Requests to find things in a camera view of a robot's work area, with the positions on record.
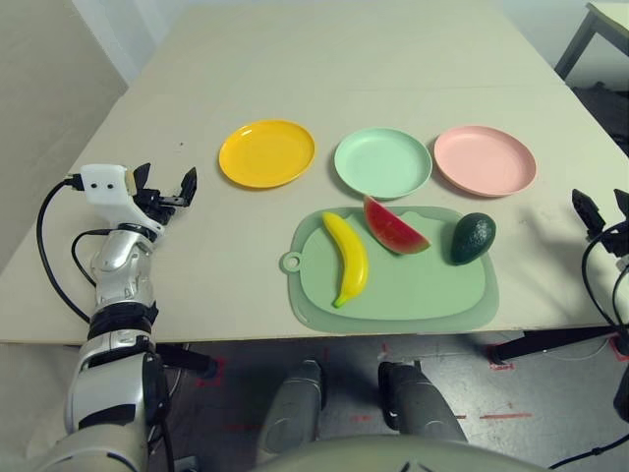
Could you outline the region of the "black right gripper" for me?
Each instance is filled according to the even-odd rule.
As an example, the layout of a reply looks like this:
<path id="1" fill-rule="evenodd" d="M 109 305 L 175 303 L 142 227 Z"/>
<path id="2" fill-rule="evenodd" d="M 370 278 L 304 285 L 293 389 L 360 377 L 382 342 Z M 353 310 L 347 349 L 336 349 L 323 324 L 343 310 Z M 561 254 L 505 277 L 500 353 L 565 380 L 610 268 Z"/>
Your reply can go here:
<path id="1" fill-rule="evenodd" d="M 613 190 L 616 203 L 626 219 L 629 219 L 629 194 L 620 189 Z M 600 243 L 605 250 L 622 259 L 628 255 L 628 221 L 618 222 L 604 229 L 605 221 L 600 216 L 599 208 L 594 201 L 583 192 L 573 189 L 572 205 L 585 224 L 589 241 Z"/>

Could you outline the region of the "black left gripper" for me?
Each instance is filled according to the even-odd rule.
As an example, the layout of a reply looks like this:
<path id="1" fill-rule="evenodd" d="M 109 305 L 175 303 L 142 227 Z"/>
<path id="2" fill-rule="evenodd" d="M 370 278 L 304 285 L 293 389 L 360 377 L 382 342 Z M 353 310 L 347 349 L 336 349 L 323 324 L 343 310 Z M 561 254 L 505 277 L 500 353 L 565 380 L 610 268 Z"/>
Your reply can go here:
<path id="1" fill-rule="evenodd" d="M 144 188 L 150 166 L 148 162 L 133 171 L 137 193 L 133 196 L 133 200 L 148 218 L 156 221 L 160 226 L 165 226 L 174 215 L 176 207 L 188 207 L 194 199 L 198 187 L 197 169 L 192 167 L 184 175 L 178 196 L 163 197 L 158 190 Z"/>

